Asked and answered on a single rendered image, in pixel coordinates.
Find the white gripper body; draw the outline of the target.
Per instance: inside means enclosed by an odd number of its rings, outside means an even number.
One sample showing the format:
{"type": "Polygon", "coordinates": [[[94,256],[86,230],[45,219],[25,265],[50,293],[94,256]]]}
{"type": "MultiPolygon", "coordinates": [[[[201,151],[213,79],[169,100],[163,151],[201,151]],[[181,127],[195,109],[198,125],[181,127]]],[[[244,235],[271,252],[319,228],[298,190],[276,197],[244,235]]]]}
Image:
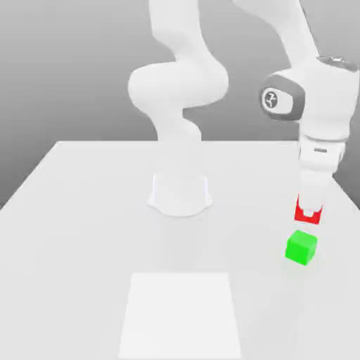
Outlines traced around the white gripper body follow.
{"type": "Polygon", "coordinates": [[[336,173],[345,154],[344,141],[321,141],[300,136],[298,143],[299,163],[302,169],[336,173]]]}

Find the small red cube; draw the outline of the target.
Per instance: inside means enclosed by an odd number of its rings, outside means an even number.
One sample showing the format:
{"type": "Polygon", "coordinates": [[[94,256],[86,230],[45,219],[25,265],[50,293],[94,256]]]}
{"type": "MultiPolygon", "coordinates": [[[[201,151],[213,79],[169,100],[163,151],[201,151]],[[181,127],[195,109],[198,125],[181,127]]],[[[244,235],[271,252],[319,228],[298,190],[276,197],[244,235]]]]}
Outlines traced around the small red cube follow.
{"type": "Polygon", "coordinates": [[[319,225],[322,211],[323,211],[323,206],[321,206],[317,211],[313,209],[301,207],[300,195],[297,195],[297,202],[296,202],[295,215],[294,215],[295,221],[319,225]]]}

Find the small green cube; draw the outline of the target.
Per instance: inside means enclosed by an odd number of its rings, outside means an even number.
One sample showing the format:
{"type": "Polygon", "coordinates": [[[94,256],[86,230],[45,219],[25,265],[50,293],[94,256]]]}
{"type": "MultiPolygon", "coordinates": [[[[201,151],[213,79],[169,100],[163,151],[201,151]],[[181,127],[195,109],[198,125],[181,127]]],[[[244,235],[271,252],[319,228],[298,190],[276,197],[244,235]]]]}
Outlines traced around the small green cube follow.
{"type": "Polygon", "coordinates": [[[316,252],[317,243],[316,236],[296,230],[287,241],[285,257],[306,266],[316,252]]]}

